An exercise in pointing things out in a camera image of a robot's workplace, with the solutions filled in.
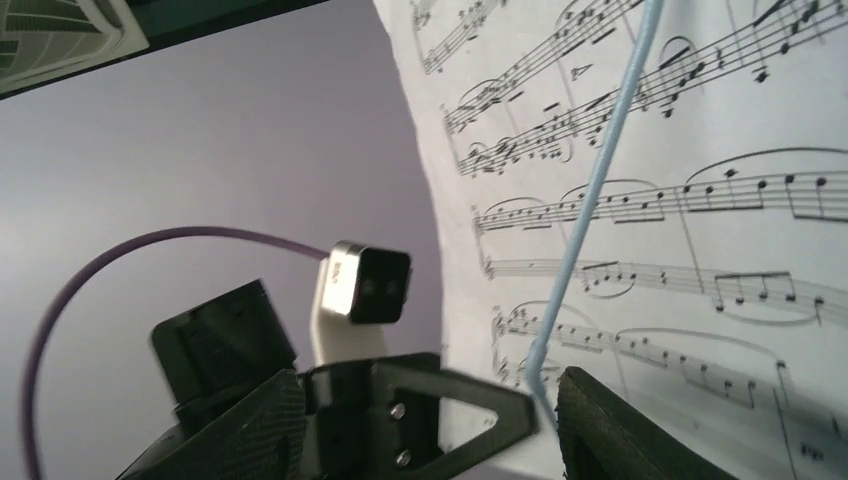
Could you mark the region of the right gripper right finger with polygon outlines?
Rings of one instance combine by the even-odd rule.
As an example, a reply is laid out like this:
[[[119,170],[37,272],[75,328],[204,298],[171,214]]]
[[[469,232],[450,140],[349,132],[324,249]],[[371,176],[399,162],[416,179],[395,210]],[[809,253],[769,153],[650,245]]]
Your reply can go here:
[[[584,369],[559,380],[558,437],[569,479],[731,479]]]

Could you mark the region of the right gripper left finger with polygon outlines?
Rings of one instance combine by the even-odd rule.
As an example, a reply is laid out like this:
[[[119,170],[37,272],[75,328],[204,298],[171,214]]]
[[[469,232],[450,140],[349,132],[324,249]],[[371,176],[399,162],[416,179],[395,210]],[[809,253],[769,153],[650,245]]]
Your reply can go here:
[[[198,432],[172,427],[119,477],[296,479],[305,425],[305,393],[297,373],[282,370]]]

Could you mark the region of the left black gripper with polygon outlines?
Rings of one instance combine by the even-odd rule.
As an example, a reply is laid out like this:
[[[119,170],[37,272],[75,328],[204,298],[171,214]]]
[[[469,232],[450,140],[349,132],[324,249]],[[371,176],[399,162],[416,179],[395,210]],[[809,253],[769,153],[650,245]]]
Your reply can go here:
[[[436,354],[303,374],[300,479],[452,479],[533,436],[533,400],[444,369]]]

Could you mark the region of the light blue music stand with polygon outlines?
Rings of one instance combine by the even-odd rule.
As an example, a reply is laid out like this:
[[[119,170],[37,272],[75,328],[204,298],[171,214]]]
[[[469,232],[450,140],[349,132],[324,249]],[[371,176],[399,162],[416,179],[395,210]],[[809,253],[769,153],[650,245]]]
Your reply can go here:
[[[544,418],[553,428],[556,428],[558,425],[557,414],[555,407],[547,397],[543,382],[543,364],[547,358],[548,344],[579,253],[585,241],[602,185],[606,180],[628,112],[634,100],[637,87],[640,84],[640,78],[647,56],[656,37],[663,7],[663,0],[647,0],[644,2],[640,30],[624,71],[619,92],[609,115],[603,143],[598,151],[591,175],[587,181],[584,201],[574,222],[572,235],[561,259],[558,275],[553,283],[539,329],[531,342],[526,357],[525,379],[531,396],[542,407]]]

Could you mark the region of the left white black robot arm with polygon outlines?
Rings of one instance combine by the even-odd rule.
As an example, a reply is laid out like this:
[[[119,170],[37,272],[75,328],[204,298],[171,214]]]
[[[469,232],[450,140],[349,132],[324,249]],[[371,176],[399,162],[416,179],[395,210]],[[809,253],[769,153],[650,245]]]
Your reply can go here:
[[[177,425],[128,479],[450,479],[531,436],[525,394],[422,352],[298,372],[260,281],[158,324]]]

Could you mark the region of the white sheet music paper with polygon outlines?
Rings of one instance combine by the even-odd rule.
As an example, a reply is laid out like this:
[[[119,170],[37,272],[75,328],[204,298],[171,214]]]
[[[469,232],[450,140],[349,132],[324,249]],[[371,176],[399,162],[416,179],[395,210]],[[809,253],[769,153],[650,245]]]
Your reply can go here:
[[[641,1],[379,1],[442,258],[442,358],[524,389]],[[668,1],[542,368],[740,479],[847,475],[847,5]]]

